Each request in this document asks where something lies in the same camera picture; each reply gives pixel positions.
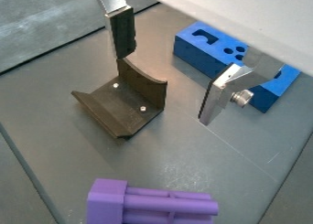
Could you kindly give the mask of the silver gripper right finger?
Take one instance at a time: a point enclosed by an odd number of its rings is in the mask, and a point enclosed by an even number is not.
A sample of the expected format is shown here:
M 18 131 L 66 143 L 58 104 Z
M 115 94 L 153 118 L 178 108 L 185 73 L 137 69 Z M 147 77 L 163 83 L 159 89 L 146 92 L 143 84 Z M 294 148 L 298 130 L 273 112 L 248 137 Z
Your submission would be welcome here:
M 212 123 L 229 102 L 245 107 L 253 97 L 249 88 L 270 81 L 284 67 L 282 61 L 257 48 L 248 48 L 242 62 L 242 66 L 232 63 L 208 85 L 198 113 L 203 125 Z

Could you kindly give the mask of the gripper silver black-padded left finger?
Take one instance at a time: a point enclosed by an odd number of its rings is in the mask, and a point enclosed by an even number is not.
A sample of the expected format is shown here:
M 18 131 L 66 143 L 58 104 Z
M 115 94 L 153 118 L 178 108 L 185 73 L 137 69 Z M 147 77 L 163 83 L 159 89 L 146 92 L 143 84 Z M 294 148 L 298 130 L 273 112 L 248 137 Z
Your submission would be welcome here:
M 117 59 L 135 51 L 135 14 L 126 0 L 96 0 L 105 13 L 106 27 L 111 32 Z

